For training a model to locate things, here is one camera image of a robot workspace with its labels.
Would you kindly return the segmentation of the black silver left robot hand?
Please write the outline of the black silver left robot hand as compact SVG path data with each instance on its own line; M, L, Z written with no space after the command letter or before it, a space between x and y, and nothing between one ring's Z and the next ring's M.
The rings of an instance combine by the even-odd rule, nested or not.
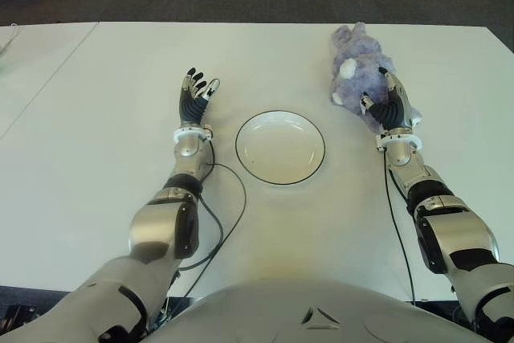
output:
M207 83L203 77L201 71L192 67L182 80L179 99L181 126L200 125L210 99L219 88L218 78Z

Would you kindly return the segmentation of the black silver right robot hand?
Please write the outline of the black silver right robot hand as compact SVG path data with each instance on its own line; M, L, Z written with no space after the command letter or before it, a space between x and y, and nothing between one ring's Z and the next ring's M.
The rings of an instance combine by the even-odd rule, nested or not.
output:
M385 67L379 67L378 71L386 81L387 101L375 103L366 92L363 92L360 99L362 114L370 112L371 117L385 131L397 128L412 129L416 124L416 117L402 82Z

